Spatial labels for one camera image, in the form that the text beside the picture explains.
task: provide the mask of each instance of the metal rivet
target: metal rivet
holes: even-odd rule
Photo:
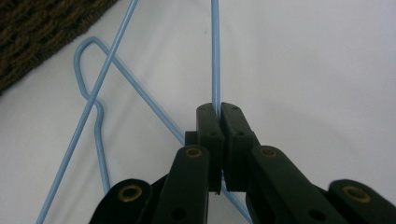
[[[277,156],[276,151],[269,147],[262,147],[260,148],[260,153],[265,157],[275,157]]]
[[[202,156],[202,151],[199,148],[191,147],[186,150],[186,154],[190,158],[197,158]]]
[[[130,203],[138,199],[142,195],[142,189],[138,185],[128,185],[120,189],[119,199],[122,202]]]
[[[343,191],[346,196],[357,202],[369,203],[371,201],[370,195],[366,191],[358,187],[348,185],[343,188]]]

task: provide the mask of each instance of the textured fabric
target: textured fabric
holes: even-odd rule
[[[85,33],[117,0],[0,0],[0,93]]]

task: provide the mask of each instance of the brown carpet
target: brown carpet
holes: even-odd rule
[[[0,0],[0,94],[88,31],[117,0]]]

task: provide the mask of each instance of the white wall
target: white wall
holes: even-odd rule
[[[111,44],[129,1],[0,97],[0,223],[33,223],[85,100],[74,77],[78,44]],[[358,180],[396,203],[396,3],[220,1],[222,101],[240,106],[263,145],[282,149],[316,185]],[[182,131],[211,101],[210,1],[140,1],[118,50]],[[105,56],[83,55],[92,88]],[[153,182],[178,141],[110,68],[99,94],[112,184]],[[47,223],[87,223],[103,198],[92,112]],[[224,196],[208,223],[243,223]]]

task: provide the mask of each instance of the light blue wire hanger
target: light blue wire hanger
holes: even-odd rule
[[[149,105],[149,107],[154,111],[154,113],[160,118],[160,120],[165,124],[165,126],[169,129],[169,131],[184,146],[184,135],[182,134],[182,132],[177,128],[177,126],[172,122],[172,120],[168,118],[168,116],[161,110],[161,108],[155,104],[155,102],[144,91],[144,89],[140,86],[137,80],[135,80],[134,77],[128,72],[128,70],[121,64],[121,62],[117,59],[117,57],[115,57],[117,48],[120,45],[120,41],[126,30],[129,20],[132,17],[136,4],[137,4],[137,0],[132,0],[131,4],[128,6],[124,19],[122,20],[122,23],[120,25],[120,29],[118,30],[117,35],[110,49],[108,49],[106,45],[99,38],[92,36],[85,39],[78,46],[76,50],[75,58],[74,58],[76,79],[78,81],[78,87],[81,92],[81,95],[87,100],[87,104],[81,115],[80,121],[71,139],[69,147],[66,150],[66,153],[62,160],[58,173],[54,178],[47,199],[43,204],[43,207],[38,216],[36,224],[43,223],[47,216],[48,211],[50,210],[50,206],[61,184],[64,173],[67,169],[67,165],[70,162],[70,159],[78,143],[78,139],[81,136],[82,130],[84,129],[85,123],[94,105],[96,106],[97,109],[97,118],[95,122],[94,135],[95,135],[95,144],[96,144],[96,150],[99,161],[99,168],[102,178],[102,185],[105,194],[110,189],[110,182],[106,168],[106,156],[103,149],[103,141],[102,141],[102,133],[101,133],[102,121],[105,112],[102,104],[96,99],[96,97],[105,80],[106,73],[111,63],[114,63],[116,65],[116,67],[120,70],[120,72],[124,75],[124,77],[128,80],[128,82],[134,87],[134,89],[138,92],[138,94],[144,99],[144,101]],[[220,72],[219,72],[220,71],[219,70],[219,0],[212,0],[211,4],[212,4],[212,104],[213,107],[215,108],[216,115],[219,119],[220,104],[221,104]],[[96,83],[93,87],[91,94],[89,94],[86,90],[80,69],[81,54],[84,51],[84,49],[87,48],[90,44],[96,44],[105,53],[105,55],[107,55],[105,63],[102,67],[99,77],[96,80]],[[241,212],[241,214],[244,216],[247,222],[252,223],[248,210],[233,193],[227,191],[224,181],[221,182],[221,190],[226,195],[226,197],[232,202],[232,204],[238,209],[238,211]]]

